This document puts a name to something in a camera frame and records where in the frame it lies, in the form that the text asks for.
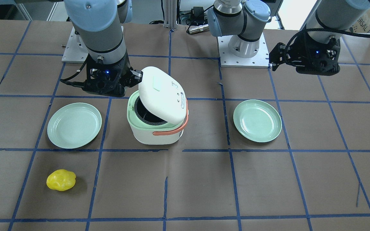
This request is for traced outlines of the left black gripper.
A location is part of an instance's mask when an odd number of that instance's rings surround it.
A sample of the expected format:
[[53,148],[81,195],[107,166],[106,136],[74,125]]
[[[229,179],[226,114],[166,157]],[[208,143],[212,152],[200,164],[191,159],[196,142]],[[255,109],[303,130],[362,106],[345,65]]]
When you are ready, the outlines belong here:
[[287,64],[294,66],[301,74],[332,76],[340,72],[339,54],[338,39],[330,38],[328,43],[320,43],[307,32],[303,32],[290,46],[282,42],[277,43],[269,53],[269,63],[272,71],[276,71],[282,64]]

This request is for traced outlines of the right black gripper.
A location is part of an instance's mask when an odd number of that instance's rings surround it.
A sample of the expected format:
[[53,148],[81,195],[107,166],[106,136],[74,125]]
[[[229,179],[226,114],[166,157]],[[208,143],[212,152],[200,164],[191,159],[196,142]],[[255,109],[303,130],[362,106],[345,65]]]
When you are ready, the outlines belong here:
[[96,95],[121,98],[125,96],[127,88],[134,87],[142,82],[143,72],[133,70],[128,55],[113,64],[103,64],[87,57],[87,79],[82,90]]

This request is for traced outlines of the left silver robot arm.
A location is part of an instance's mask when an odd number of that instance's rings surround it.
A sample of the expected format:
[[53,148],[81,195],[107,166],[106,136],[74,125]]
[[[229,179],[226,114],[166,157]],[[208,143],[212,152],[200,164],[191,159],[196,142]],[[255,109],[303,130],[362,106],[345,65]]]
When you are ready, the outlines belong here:
[[[275,0],[216,0],[207,11],[207,26],[218,38],[220,55],[230,65],[248,66],[258,55],[265,25],[276,15]],[[316,0],[309,12],[293,8],[303,21],[287,43],[277,43],[268,53],[273,71],[286,64],[296,72],[332,76],[340,72],[340,39],[343,35],[370,38],[370,31],[351,29],[370,10],[370,0]]]

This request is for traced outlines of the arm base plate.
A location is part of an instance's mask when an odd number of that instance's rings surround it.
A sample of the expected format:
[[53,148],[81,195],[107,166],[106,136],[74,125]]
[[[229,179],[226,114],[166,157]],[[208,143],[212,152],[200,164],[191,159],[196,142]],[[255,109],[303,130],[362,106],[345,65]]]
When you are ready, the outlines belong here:
[[88,49],[79,34],[76,34],[75,28],[72,28],[68,42],[66,44],[62,62],[72,64],[82,64],[88,57]]
[[269,51],[263,33],[254,42],[244,41],[237,35],[217,37],[217,41],[222,67],[269,67]]

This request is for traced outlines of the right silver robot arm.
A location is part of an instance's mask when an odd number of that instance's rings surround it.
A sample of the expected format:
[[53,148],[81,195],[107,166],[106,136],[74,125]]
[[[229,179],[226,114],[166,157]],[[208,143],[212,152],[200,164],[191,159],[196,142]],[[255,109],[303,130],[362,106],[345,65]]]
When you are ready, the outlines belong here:
[[132,1],[66,0],[65,7],[88,56],[81,66],[84,82],[72,81],[78,73],[60,81],[90,94],[125,96],[126,88],[138,85],[143,76],[130,65],[121,26],[132,19]]

